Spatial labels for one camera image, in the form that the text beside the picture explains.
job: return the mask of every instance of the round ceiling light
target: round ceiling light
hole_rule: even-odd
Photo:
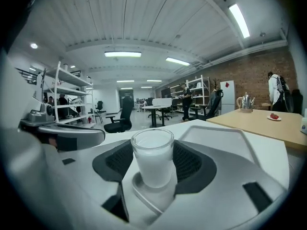
[[[37,46],[37,44],[30,44],[30,46],[31,46],[31,48],[37,48],[38,46]]]

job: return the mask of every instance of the ceiling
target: ceiling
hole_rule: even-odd
[[[250,37],[228,7],[238,4]],[[280,40],[283,13],[273,0],[36,0],[13,47],[48,67],[59,57],[84,70],[94,84],[135,80],[121,87],[157,86],[229,53]],[[36,42],[38,49],[29,44]],[[137,51],[141,58],[105,57]],[[166,62],[167,57],[191,63]]]

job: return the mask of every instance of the plate of strawberries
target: plate of strawberries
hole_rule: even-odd
[[[270,116],[267,116],[268,119],[273,120],[273,121],[281,121],[281,117],[279,117],[278,115],[271,113]]]

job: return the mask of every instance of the glass rim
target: glass rim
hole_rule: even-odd
[[[136,138],[139,134],[144,133],[144,132],[147,132],[147,131],[152,131],[152,130],[164,131],[164,132],[170,134],[170,136],[171,136],[171,137],[170,137],[170,140],[169,140],[166,144],[164,144],[164,145],[162,145],[162,146],[159,146],[159,147],[156,147],[156,148],[144,148],[144,147],[141,147],[141,146],[139,146],[138,144],[135,143],[135,140],[136,140],[135,138]],[[133,146],[133,147],[137,147],[138,149],[142,149],[142,150],[158,150],[158,149],[161,149],[161,148],[163,148],[163,147],[166,147],[166,146],[172,144],[173,142],[174,142],[174,134],[173,134],[171,131],[169,131],[169,130],[167,130],[167,129],[164,129],[164,128],[147,128],[147,129],[143,129],[143,130],[138,131],[137,133],[135,133],[135,134],[131,137],[131,144],[132,144],[132,146]]]

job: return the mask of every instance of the white jacket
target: white jacket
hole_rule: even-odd
[[[269,92],[270,92],[270,102],[275,104],[278,101],[280,93],[277,89],[277,74],[273,74],[269,79]]]

